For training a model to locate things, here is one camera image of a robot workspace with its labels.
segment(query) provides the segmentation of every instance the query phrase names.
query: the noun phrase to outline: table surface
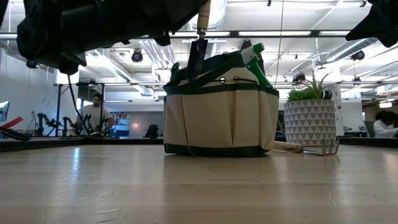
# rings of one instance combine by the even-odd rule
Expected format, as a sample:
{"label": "table surface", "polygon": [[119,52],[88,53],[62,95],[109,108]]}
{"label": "table surface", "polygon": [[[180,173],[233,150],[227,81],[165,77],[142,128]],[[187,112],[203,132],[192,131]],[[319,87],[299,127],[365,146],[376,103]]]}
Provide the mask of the table surface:
{"label": "table surface", "polygon": [[1,223],[398,223],[398,151],[165,155],[162,146],[0,154]]}

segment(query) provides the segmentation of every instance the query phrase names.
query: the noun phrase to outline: green trim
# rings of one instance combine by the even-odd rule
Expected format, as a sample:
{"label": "green trim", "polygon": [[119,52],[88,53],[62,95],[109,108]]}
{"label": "green trim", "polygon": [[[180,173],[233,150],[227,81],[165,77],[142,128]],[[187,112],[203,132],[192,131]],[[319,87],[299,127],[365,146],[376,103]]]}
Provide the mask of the green trim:
{"label": "green trim", "polygon": [[196,80],[185,85],[179,86],[180,82],[188,77],[187,69],[184,68],[178,71],[175,78],[166,84],[163,89],[168,95],[185,94],[186,92],[199,89],[209,82],[214,81],[232,68],[246,68],[241,54],[217,55],[204,61],[203,68],[200,73],[205,73],[205,75],[202,75]]}
{"label": "green trim", "polygon": [[195,147],[195,146],[181,146],[175,144],[164,145],[164,151],[171,154],[180,154],[183,156],[216,156],[216,157],[264,157],[269,150],[263,149],[261,146],[247,146],[247,147],[226,147],[226,148],[212,148],[212,147]]}
{"label": "green trim", "polygon": [[[257,90],[264,91],[268,94],[274,95],[279,98],[279,91],[265,85],[257,85],[253,83],[237,83],[237,84],[222,84],[217,86],[202,87],[196,90],[186,91],[183,95],[200,95],[208,93],[219,93],[223,91],[236,91],[236,90]],[[170,95],[180,95],[181,93],[171,93]]]}

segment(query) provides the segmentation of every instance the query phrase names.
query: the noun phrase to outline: computer monitor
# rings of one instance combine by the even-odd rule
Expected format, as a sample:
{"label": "computer monitor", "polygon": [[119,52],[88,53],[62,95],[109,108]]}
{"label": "computer monitor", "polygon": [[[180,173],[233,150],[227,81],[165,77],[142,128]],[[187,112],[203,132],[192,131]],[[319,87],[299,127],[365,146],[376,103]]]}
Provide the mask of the computer monitor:
{"label": "computer monitor", "polygon": [[7,120],[8,108],[10,107],[10,101],[0,103],[0,122]]}

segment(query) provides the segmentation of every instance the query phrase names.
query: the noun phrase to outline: canvas tote bag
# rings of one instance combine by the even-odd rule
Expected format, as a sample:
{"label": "canvas tote bag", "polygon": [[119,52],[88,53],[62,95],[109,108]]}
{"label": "canvas tote bag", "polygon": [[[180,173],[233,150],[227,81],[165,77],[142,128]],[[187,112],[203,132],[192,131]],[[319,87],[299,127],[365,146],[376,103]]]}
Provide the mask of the canvas tote bag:
{"label": "canvas tote bag", "polygon": [[239,52],[204,61],[196,80],[179,70],[164,86],[166,153],[259,157],[273,147],[279,92],[259,85]]}

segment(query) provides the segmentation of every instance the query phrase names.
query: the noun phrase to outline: person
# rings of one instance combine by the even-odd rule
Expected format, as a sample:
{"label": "person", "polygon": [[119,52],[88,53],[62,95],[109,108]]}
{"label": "person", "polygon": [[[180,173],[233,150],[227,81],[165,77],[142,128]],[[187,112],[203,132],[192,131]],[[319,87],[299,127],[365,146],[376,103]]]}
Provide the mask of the person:
{"label": "person", "polygon": [[393,128],[396,114],[392,111],[380,111],[376,114],[373,124],[375,138],[393,138],[398,133],[398,128]]}
{"label": "person", "polygon": [[[101,116],[101,104],[102,104],[102,101],[103,101],[103,96],[102,96],[102,94],[101,93],[95,93],[94,94],[94,97],[93,97],[93,104],[92,105],[87,105],[87,106],[85,106],[85,107],[83,107],[81,110],[80,110],[80,114],[81,114],[81,117],[84,119],[84,117],[85,117],[85,115],[86,114],[90,114],[91,115],[91,119],[90,119],[90,122],[91,122],[91,125],[92,125],[92,127],[94,128],[94,131],[98,131],[97,130],[97,127],[100,125],[100,116]],[[103,108],[103,119],[104,118],[108,118],[108,127],[109,127],[109,129],[111,129],[112,128],[112,126],[114,126],[114,124],[115,124],[115,119],[114,119],[114,117],[111,115],[111,113],[107,110],[107,109],[105,109],[105,108]],[[77,123],[78,124],[81,124],[82,122],[81,122],[81,119],[78,117],[78,119],[77,119]]]}

